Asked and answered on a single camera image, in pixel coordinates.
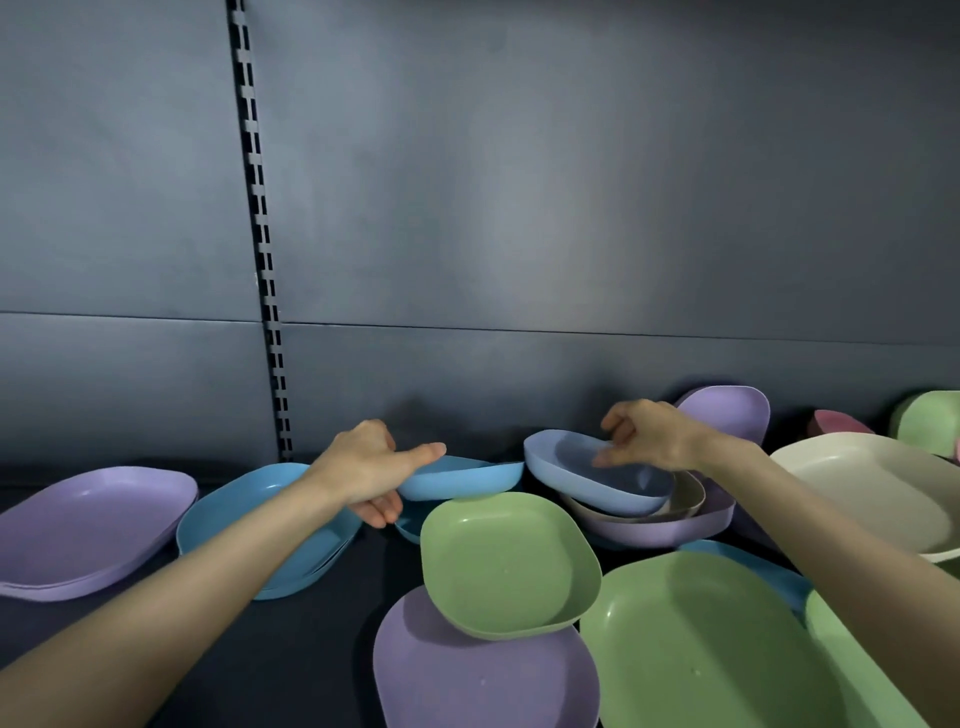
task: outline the lavender plate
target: lavender plate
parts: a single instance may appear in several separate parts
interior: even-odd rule
[[[758,445],[770,425],[770,401],[760,390],[739,384],[694,389],[677,400],[677,409],[714,429]],[[764,546],[777,548],[743,508],[736,508],[733,530]]]
[[[192,477],[153,468],[55,483],[0,514],[0,588],[69,593],[58,599],[103,589],[153,556],[196,497]]]
[[[596,665],[573,627],[475,640],[424,587],[380,624],[373,675],[389,728],[594,728],[600,716]]]
[[[693,475],[677,473],[678,481],[685,477]],[[712,480],[704,481],[704,490],[707,499],[697,515],[679,521],[625,523],[575,515],[587,531],[614,544],[630,548],[675,548],[716,536],[730,525],[736,501]]]

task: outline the forearm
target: forearm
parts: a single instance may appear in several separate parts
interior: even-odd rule
[[[757,446],[718,440],[703,471],[813,582],[931,728],[960,725],[960,582],[845,517]]]
[[[0,725],[145,724],[277,567],[343,505],[332,491],[298,486],[0,672]]]

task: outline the wrist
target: wrist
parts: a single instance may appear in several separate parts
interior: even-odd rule
[[[757,454],[762,455],[763,450],[756,443],[716,432],[698,448],[698,470],[711,480],[720,480],[731,466]]]

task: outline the gray wall panel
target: gray wall panel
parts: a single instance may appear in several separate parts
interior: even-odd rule
[[[960,344],[960,6],[248,0],[289,322]]]
[[[259,320],[226,12],[4,4],[0,311]]]
[[[0,465],[276,462],[260,324],[0,315]]]
[[[371,417],[402,447],[491,457],[545,427],[595,432],[617,400],[705,383],[758,387],[778,423],[815,407],[873,422],[913,390],[960,388],[960,347],[309,325],[283,339],[302,456]]]

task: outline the plastic plate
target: plastic plate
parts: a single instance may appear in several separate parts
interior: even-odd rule
[[[438,506],[420,532],[420,558],[440,612],[482,640],[563,629],[600,589],[600,565],[574,520],[527,493]]]

